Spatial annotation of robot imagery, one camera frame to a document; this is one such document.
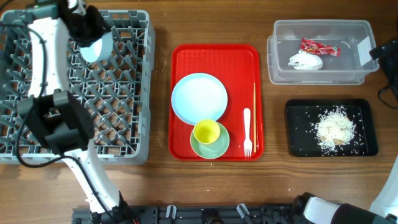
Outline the light blue plate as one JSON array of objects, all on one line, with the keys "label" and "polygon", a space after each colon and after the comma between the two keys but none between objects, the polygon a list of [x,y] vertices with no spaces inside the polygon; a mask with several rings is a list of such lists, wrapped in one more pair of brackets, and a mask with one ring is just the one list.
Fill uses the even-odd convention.
[{"label": "light blue plate", "polygon": [[192,73],[174,86],[171,105],[181,121],[194,126],[203,119],[221,118],[228,105],[228,94],[213,75]]}]

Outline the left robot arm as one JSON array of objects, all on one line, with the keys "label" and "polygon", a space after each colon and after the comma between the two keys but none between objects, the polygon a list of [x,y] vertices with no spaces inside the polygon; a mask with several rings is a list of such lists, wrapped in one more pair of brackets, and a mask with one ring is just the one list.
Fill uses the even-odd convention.
[{"label": "left robot arm", "polygon": [[137,215],[105,173],[94,146],[94,120],[70,92],[66,74],[71,40],[87,62],[111,55],[110,26],[96,7],[83,1],[36,1],[27,6],[25,18],[33,72],[28,97],[17,105],[22,127],[72,170],[86,194],[91,222],[137,223]]}]

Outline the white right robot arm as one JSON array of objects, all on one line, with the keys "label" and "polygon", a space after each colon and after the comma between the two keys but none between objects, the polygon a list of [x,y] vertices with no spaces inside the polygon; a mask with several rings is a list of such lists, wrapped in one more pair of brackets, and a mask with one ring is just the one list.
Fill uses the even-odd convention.
[{"label": "white right robot arm", "polygon": [[[377,97],[386,106],[397,109],[381,98],[386,90],[397,96],[397,39],[390,40],[369,52],[373,60],[378,59],[387,77],[387,85],[381,88]],[[369,210],[343,203],[335,204],[305,192],[294,200],[291,215],[297,215],[310,223],[318,224],[393,224],[397,223],[397,162],[379,195]]]}]

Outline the pile of rice waste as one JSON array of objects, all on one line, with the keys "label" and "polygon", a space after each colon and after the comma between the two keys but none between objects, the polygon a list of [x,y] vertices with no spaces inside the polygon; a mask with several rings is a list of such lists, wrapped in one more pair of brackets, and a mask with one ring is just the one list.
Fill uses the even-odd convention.
[{"label": "pile of rice waste", "polygon": [[321,156],[358,156],[364,154],[364,124],[359,108],[333,105],[315,107],[314,121],[305,130],[315,141]]}]

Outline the light blue bowl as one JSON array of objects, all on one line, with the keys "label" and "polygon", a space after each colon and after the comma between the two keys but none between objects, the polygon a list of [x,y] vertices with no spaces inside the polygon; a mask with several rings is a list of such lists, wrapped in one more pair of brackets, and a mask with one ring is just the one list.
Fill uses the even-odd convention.
[{"label": "light blue bowl", "polygon": [[113,35],[111,32],[105,33],[100,39],[93,42],[89,47],[81,47],[80,53],[88,62],[93,63],[106,60],[113,50]]}]

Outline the white tissue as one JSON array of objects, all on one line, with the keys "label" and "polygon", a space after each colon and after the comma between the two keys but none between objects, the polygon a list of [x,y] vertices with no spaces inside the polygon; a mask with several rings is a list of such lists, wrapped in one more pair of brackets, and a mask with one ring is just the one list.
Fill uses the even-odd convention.
[{"label": "white tissue", "polygon": [[323,61],[317,55],[300,50],[289,58],[288,65],[296,70],[319,70],[323,67]]}]

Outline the red snack wrapper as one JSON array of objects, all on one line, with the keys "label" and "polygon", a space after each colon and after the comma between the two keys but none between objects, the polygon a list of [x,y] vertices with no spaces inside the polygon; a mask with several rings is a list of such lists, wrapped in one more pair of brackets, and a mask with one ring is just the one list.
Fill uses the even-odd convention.
[{"label": "red snack wrapper", "polygon": [[339,47],[323,44],[306,38],[302,39],[300,49],[306,53],[314,55],[332,55],[334,57],[339,57],[341,54],[341,49]]}]

